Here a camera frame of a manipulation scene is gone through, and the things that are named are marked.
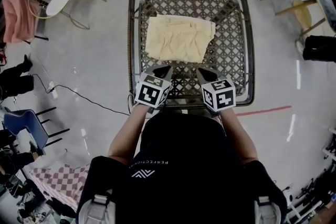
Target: metal frame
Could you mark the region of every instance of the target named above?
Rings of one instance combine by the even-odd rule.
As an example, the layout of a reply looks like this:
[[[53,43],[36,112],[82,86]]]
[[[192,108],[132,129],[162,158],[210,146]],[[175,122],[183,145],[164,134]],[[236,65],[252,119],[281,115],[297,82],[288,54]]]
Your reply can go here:
[[[136,13],[139,12],[139,8],[135,7],[136,0],[129,0],[129,11],[128,11],[128,67],[129,67],[129,84],[130,84],[130,92],[133,93],[135,88],[135,62],[134,62],[134,55],[135,55],[135,47],[134,47],[134,30],[135,30],[135,19],[139,19],[136,17]],[[244,21],[245,26],[245,38],[247,42],[247,51],[245,53],[245,57],[248,59],[248,73],[245,75],[247,76],[247,84],[248,84],[248,91],[247,91],[247,99],[245,101],[237,102],[237,106],[247,106],[253,103],[254,95],[255,95],[255,59],[254,59],[254,42],[253,42],[253,34],[252,34],[252,25],[251,19],[249,14],[249,8],[247,4],[247,0],[240,0],[241,10],[243,14],[242,20]],[[131,95],[131,103],[134,104],[134,97]],[[205,105],[192,105],[192,104],[176,104],[169,107],[167,109],[199,109],[204,108]]]

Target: person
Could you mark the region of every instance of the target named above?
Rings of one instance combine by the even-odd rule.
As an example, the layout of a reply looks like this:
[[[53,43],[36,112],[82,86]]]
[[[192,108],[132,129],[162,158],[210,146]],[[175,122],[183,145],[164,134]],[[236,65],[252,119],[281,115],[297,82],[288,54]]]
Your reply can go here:
[[[296,48],[304,60],[336,62],[336,37],[304,36]]]
[[[220,113],[223,126],[204,116],[158,113],[134,157],[148,110],[136,105],[108,157],[92,160],[78,223],[259,223],[261,197],[281,212],[274,223],[283,222],[286,199],[232,109]]]
[[[5,69],[0,73],[0,100],[24,94],[34,89],[33,76],[21,76],[22,73],[28,72],[32,66],[33,63],[25,55],[23,63]]]
[[[30,142],[30,151],[21,154],[14,154],[9,148],[2,148],[0,150],[0,185],[5,185],[12,175],[42,155],[43,151],[36,148],[32,142]]]

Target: pink towel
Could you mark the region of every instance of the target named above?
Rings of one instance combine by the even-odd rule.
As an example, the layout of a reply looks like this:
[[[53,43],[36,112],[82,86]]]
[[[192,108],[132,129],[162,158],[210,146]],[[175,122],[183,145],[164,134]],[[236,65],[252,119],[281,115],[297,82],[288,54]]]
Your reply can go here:
[[[35,16],[30,13],[27,0],[2,0],[6,30],[4,42],[19,43],[35,35]]]

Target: logo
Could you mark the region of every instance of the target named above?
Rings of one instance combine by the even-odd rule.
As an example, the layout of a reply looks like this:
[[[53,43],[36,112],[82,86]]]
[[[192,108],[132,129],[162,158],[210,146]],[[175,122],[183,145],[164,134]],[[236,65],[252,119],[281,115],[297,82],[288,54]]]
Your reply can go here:
[[[140,177],[140,178],[146,178],[149,177],[151,174],[153,174],[155,171],[152,170],[140,170],[137,171],[132,177]]]

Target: black cable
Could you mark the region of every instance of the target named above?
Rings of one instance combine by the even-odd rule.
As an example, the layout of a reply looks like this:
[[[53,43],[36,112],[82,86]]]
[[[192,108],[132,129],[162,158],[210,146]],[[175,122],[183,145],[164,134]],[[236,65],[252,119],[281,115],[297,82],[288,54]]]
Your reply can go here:
[[[64,85],[60,85],[60,84],[58,84],[58,85],[54,86],[53,88],[51,88],[49,91],[47,91],[47,89],[46,89],[46,87],[44,86],[44,84],[43,84],[43,82],[42,82],[42,79],[39,77],[39,75],[38,75],[38,74],[32,74],[32,76],[37,76],[37,77],[40,79],[40,81],[41,81],[41,83],[42,83],[42,85],[43,85],[43,88],[44,88],[44,90],[46,91],[46,93],[51,93],[56,87],[66,88],[66,89],[72,91],[73,93],[77,94],[78,96],[80,96],[80,97],[86,99],[86,100],[89,101],[90,103],[92,103],[92,104],[96,104],[96,105],[100,106],[100,107],[103,108],[103,109],[107,109],[107,110],[110,110],[110,111],[112,111],[112,112],[114,112],[114,113],[119,113],[119,114],[123,114],[123,115],[129,116],[129,114],[127,114],[127,113],[120,112],[120,111],[116,111],[116,110],[107,108],[107,107],[105,107],[105,106],[103,106],[103,105],[101,105],[101,104],[95,103],[95,102],[91,101],[90,99],[88,99],[88,98],[86,98],[86,97],[80,95],[78,92],[75,92],[73,89],[71,89],[71,88],[69,88],[69,87],[67,87],[67,86],[64,86]]]

